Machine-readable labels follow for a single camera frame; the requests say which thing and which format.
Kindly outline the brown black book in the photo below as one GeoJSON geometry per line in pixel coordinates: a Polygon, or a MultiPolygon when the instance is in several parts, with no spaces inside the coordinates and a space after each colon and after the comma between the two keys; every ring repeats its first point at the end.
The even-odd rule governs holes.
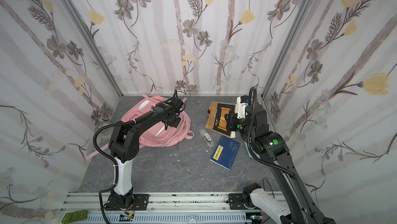
{"type": "Polygon", "coordinates": [[[225,115],[236,113],[236,104],[212,101],[208,109],[209,114],[205,128],[225,137],[235,138],[236,132],[226,128],[227,121],[225,115]]]}

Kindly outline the blue notebook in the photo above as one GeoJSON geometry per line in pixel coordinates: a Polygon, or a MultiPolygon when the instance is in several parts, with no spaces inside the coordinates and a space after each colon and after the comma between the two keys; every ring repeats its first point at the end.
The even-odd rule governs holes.
{"type": "Polygon", "coordinates": [[[222,136],[218,144],[216,145],[210,161],[221,167],[231,170],[239,148],[239,142],[231,138],[222,136]]]}

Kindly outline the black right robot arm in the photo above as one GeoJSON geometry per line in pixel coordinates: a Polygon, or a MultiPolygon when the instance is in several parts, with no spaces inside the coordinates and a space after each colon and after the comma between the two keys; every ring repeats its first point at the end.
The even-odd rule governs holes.
{"type": "Polygon", "coordinates": [[[252,158],[269,167],[286,203],[265,193],[258,184],[243,189],[246,208],[259,208],[276,224],[333,224],[305,188],[284,139],[269,128],[267,112],[257,100],[256,87],[238,102],[238,112],[226,114],[226,128],[240,133],[252,158]]]}

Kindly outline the pink student backpack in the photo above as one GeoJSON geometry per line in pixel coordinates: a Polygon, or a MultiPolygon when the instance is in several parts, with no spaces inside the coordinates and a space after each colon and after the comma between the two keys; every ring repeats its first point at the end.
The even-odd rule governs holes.
{"type": "MultiPolygon", "coordinates": [[[[143,100],[127,111],[121,118],[121,121],[127,122],[133,120],[148,112],[151,107],[166,100],[166,98],[162,96],[150,97],[146,94],[143,94],[142,96],[143,100]]],[[[165,124],[163,122],[159,122],[142,134],[140,136],[140,148],[144,146],[170,147],[176,145],[184,139],[192,139],[194,137],[194,132],[190,130],[190,117],[186,112],[182,112],[179,117],[181,118],[181,121],[176,128],[168,127],[165,129],[165,124]]]]}

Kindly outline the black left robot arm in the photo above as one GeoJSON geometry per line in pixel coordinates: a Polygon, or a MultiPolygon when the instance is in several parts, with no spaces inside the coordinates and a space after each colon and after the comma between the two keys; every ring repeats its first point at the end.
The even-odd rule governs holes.
{"type": "Polygon", "coordinates": [[[177,90],[172,97],[160,101],[143,115],[127,122],[119,121],[98,129],[93,136],[95,149],[114,165],[114,182],[108,188],[99,191],[100,210],[130,210],[136,206],[131,181],[132,163],[139,152],[140,137],[157,123],[165,124],[165,128],[178,127],[180,114],[185,103],[178,97],[177,90]],[[104,152],[97,143],[99,134],[113,128],[109,141],[110,154],[104,152]]]}

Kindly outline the clear plastic pencil case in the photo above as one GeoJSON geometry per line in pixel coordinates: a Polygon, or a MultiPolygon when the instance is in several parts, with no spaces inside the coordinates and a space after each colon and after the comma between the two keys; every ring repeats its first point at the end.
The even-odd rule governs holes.
{"type": "Polygon", "coordinates": [[[212,138],[211,134],[205,128],[201,128],[199,130],[199,132],[208,147],[212,147],[215,145],[214,139],[212,138]]]}

